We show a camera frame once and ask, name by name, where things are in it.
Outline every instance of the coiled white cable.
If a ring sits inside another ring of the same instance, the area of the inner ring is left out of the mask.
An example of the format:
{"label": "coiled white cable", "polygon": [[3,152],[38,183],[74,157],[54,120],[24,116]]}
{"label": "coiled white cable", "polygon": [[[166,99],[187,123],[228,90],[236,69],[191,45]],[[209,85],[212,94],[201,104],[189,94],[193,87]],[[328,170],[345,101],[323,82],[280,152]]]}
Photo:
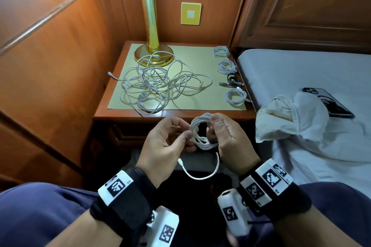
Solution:
{"label": "coiled white cable", "polygon": [[227,46],[216,46],[213,50],[215,57],[227,56],[229,57],[229,50]]}
{"label": "coiled white cable", "polygon": [[231,74],[237,72],[237,66],[228,58],[224,58],[219,64],[218,64],[218,72],[221,74]]}
{"label": "coiled white cable", "polygon": [[[151,61],[152,58],[158,58],[159,53],[167,53],[174,56],[174,61],[169,65],[166,69],[164,67],[155,67],[153,62]],[[174,64],[180,64],[180,71],[175,74],[174,77],[170,78],[168,73],[171,67],[174,67]],[[131,78],[128,78],[128,72],[136,70],[137,75]],[[166,52],[166,51],[157,51],[154,52],[152,55],[147,55],[140,58],[137,61],[137,66],[133,68],[129,68],[124,73],[124,79],[116,78],[112,75],[111,72],[108,73],[113,79],[122,81],[123,91],[120,94],[120,100],[124,104],[132,105],[133,109],[135,109],[140,115],[150,115],[154,114],[162,109],[165,108],[167,103],[170,100],[177,99],[180,95],[184,96],[192,96],[198,93],[200,90],[203,90],[213,83],[213,80],[203,74],[196,74],[192,71],[192,69],[176,57],[174,54]],[[204,82],[199,79],[199,76],[207,77],[210,80],[208,85],[203,85]],[[190,86],[189,81],[191,79],[196,79],[199,82],[198,86]],[[184,94],[184,90],[192,89],[195,90],[192,94]],[[133,94],[139,94],[137,97],[137,101],[132,101]],[[158,101],[157,106],[154,109],[147,109],[143,102],[149,100],[149,94],[155,94],[155,100]],[[127,95],[129,101],[125,100],[124,95]]]}
{"label": "coiled white cable", "polygon": [[[192,131],[193,133],[193,136],[192,136],[192,141],[199,147],[201,148],[202,150],[210,150],[216,146],[218,146],[218,143],[216,144],[211,144],[207,138],[205,137],[200,137],[197,133],[197,127],[199,126],[200,123],[202,122],[209,122],[210,121],[210,116],[211,114],[210,113],[205,113],[203,114],[202,116],[200,117],[196,117],[192,120],[191,122],[191,127],[189,128],[190,131]],[[215,171],[207,176],[207,177],[203,177],[203,178],[196,178],[194,176],[191,176],[187,170],[184,168],[184,165],[183,165],[183,161],[182,159],[178,159],[178,163],[179,165],[183,168],[184,172],[188,175],[188,177],[190,177],[191,179],[195,179],[195,180],[198,180],[198,181],[202,181],[204,179],[208,179],[208,178],[211,178],[213,175],[216,174],[216,172],[218,171],[219,169],[219,163],[220,163],[220,160],[219,160],[219,155],[218,153],[216,152],[216,159],[217,159],[217,164],[216,164],[216,168],[215,168]]]}
{"label": "coiled white cable", "polygon": [[[231,100],[230,98],[229,98],[229,96],[230,95],[232,95],[232,94],[237,94],[237,95],[239,95],[240,97],[241,97],[241,100],[239,100],[239,101],[234,101],[234,100]],[[230,104],[232,104],[232,105],[239,105],[239,104],[242,104],[243,102],[252,102],[251,100],[249,100],[249,99],[247,99],[247,93],[244,91],[244,90],[242,90],[240,87],[237,87],[237,88],[234,88],[234,89],[231,89],[231,90],[229,90],[226,94],[225,94],[225,96],[224,96],[224,98],[225,98],[225,100],[228,102],[228,103],[230,103]]]}

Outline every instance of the smartphone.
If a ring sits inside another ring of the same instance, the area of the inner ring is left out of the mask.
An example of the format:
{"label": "smartphone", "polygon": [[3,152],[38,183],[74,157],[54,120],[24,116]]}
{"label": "smartphone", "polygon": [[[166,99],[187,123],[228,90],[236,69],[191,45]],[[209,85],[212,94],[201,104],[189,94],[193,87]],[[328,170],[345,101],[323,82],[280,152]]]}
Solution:
{"label": "smartphone", "polygon": [[326,90],[322,88],[303,88],[303,92],[311,93],[316,95],[322,103],[326,106],[328,114],[331,117],[340,118],[354,118],[349,109],[340,104],[333,96],[331,96]]}

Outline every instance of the white mattress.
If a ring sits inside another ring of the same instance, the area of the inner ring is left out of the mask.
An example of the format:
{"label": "white mattress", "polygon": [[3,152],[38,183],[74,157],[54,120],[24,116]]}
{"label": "white mattress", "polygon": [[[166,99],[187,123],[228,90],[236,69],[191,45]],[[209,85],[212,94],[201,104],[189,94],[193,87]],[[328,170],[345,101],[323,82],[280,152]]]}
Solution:
{"label": "white mattress", "polygon": [[[323,88],[362,121],[366,136],[371,135],[371,55],[250,49],[241,54],[238,65],[257,110],[278,94]],[[370,163],[328,159],[291,140],[276,141],[270,152],[260,154],[272,156],[298,184],[339,181],[371,197]]]}

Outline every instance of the yellow wall switch plate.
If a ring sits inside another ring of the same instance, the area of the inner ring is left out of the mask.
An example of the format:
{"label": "yellow wall switch plate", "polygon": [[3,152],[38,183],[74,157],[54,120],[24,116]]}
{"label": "yellow wall switch plate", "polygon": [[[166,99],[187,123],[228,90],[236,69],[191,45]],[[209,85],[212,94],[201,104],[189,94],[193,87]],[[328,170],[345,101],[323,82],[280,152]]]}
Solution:
{"label": "yellow wall switch plate", "polygon": [[201,3],[182,2],[180,23],[183,25],[199,25],[201,18]]}

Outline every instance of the beige desk mat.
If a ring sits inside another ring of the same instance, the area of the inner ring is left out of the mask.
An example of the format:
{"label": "beige desk mat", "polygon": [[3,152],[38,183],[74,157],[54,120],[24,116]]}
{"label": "beige desk mat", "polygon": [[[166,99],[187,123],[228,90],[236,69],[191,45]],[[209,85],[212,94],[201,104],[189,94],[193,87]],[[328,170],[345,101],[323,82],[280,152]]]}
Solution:
{"label": "beige desk mat", "polygon": [[[132,44],[127,55],[125,64],[123,65],[123,70],[120,74],[120,79],[123,79],[124,72],[131,67],[136,67],[136,62],[134,60],[134,52],[141,44]],[[227,76],[218,72],[218,63],[222,60],[222,57],[214,57],[213,49],[214,47],[192,47],[192,46],[170,46],[174,54],[185,62],[194,73],[204,74],[213,80],[213,84],[197,93],[193,96],[180,95],[176,100],[171,100],[166,105],[165,109],[193,109],[193,110],[246,110],[244,104],[231,105],[227,103],[224,99],[225,93],[229,90],[228,87],[222,87],[219,82],[227,82]],[[175,63],[170,71],[169,77],[172,78],[176,73],[180,71],[180,63]],[[127,74],[127,78],[136,76],[136,70],[130,71]],[[207,77],[200,76],[201,81],[204,81],[204,85],[207,85],[210,80]],[[192,86],[197,86],[198,81],[192,79],[189,82]],[[121,82],[118,81],[111,100],[108,104],[108,109],[133,109],[131,105],[125,104],[120,100],[120,94],[123,91]],[[191,89],[188,89],[186,93],[193,93]],[[131,99],[133,102],[137,101],[137,97],[140,95],[132,94]],[[150,100],[144,102],[147,109],[154,109],[158,105],[158,99],[155,95],[150,95]]]}

